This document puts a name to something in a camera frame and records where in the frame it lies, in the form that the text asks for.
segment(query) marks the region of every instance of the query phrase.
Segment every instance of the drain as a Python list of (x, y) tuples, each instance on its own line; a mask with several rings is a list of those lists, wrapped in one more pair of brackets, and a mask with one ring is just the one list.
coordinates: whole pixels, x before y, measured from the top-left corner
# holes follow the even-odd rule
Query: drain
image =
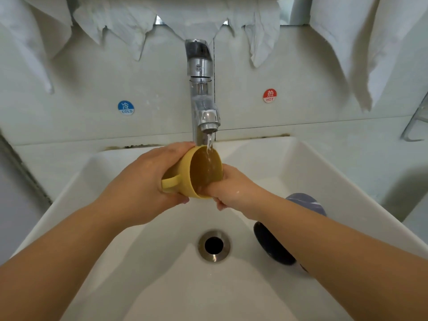
[(230, 240), (220, 230), (208, 231), (199, 239), (198, 251), (206, 261), (222, 261), (230, 252)]

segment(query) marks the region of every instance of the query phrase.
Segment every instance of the sink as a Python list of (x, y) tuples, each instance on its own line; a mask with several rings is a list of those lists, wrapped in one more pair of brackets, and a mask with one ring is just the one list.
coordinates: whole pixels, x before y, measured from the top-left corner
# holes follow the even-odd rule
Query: sink
[[(428, 258), (423, 241), (296, 138), (219, 142), (215, 148), (224, 163), (272, 193), (309, 194), (329, 218)], [(93, 156), (18, 251), (96, 199), (150, 149)], [(191, 199), (125, 230), (99, 258), (62, 320), (351, 320), (299, 264), (271, 259), (254, 236), (254, 223), (232, 209), (217, 211), (212, 200)], [(231, 243), (229, 255), (216, 263), (198, 252), (198, 240), (213, 229)]]

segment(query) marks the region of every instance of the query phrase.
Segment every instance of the hand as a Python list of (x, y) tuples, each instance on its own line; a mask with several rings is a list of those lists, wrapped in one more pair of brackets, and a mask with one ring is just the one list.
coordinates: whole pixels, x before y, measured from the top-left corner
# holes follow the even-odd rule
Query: hand
[(209, 184), (203, 193), (214, 198), (218, 210), (231, 207), (251, 220), (258, 220), (259, 199), (269, 194), (241, 171), (227, 164), (223, 164), (223, 180)]
[(160, 213), (189, 198), (162, 191), (163, 174), (195, 144), (174, 143), (142, 154), (111, 181), (94, 205), (106, 218), (127, 228), (146, 224)]

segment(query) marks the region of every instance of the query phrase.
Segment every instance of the chrome faucet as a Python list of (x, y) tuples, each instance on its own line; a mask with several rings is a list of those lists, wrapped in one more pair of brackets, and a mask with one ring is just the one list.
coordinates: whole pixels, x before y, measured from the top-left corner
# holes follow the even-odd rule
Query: chrome faucet
[(213, 61), (206, 41), (187, 39), (187, 75), (190, 76), (193, 141), (206, 145), (207, 135), (217, 132), (220, 116), (212, 95)]

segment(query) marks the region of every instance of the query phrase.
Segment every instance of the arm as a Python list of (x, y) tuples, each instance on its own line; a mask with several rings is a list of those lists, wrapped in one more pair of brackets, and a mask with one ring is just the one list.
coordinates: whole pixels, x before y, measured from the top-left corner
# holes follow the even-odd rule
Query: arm
[(116, 235), (188, 201), (179, 194), (163, 193), (161, 178), (193, 146), (176, 143), (143, 154), (94, 203), (71, 214), (3, 264), (0, 320), (59, 320)]
[(428, 261), (260, 188), (224, 165), (206, 193), (262, 222), (355, 320), (428, 320)]

